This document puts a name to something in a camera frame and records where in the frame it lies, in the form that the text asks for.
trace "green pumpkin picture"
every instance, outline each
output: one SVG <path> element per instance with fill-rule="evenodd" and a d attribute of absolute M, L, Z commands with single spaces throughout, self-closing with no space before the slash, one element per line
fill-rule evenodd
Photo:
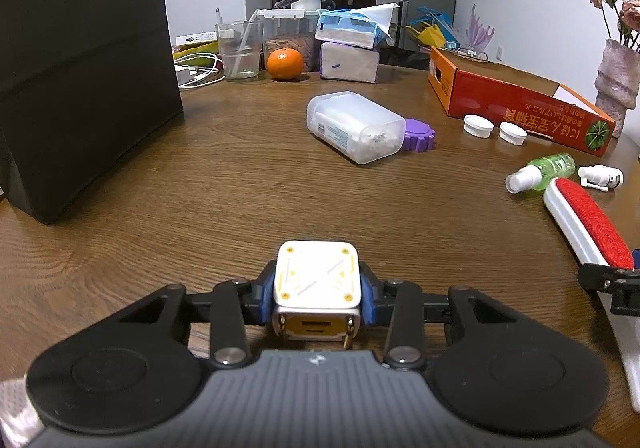
<path fill-rule="evenodd" d="M 599 151 L 606 143 L 609 132 L 609 124 L 605 120 L 596 121 L 589 127 L 587 135 L 584 138 L 587 148 L 591 152 Z"/>

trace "white logo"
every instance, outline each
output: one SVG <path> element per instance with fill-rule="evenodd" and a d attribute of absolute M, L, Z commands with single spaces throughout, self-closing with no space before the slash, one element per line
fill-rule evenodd
<path fill-rule="evenodd" d="M 322 356 L 322 354 L 316 354 L 315 356 L 311 356 L 309 358 L 309 363 L 314 364 L 316 367 L 318 365 L 322 365 L 326 361 L 326 358 Z"/>

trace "red bristle pad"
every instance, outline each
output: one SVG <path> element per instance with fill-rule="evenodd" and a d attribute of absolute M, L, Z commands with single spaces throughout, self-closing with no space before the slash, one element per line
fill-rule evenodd
<path fill-rule="evenodd" d="M 579 184 L 556 179 L 560 193 L 574 210 L 609 266 L 634 269 L 634 259 L 615 226 Z"/>

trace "green spray bottle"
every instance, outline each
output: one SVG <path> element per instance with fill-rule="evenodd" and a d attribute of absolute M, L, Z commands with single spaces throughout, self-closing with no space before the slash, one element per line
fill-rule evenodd
<path fill-rule="evenodd" d="M 505 185 L 511 193 L 544 190 L 555 177 L 569 177 L 575 172 L 574 159 L 563 152 L 534 159 L 524 168 L 507 177 Z"/>

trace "container of nuts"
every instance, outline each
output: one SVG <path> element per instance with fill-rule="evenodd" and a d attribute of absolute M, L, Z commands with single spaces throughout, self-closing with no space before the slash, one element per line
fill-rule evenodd
<path fill-rule="evenodd" d="M 305 60 L 305 72 L 318 68 L 320 42 L 316 40 L 316 25 L 322 12 L 304 10 L 260 10 L 259 21 L 263 22 L 264 60 L 273 51 L 282 48 L 298 50 Z"/>

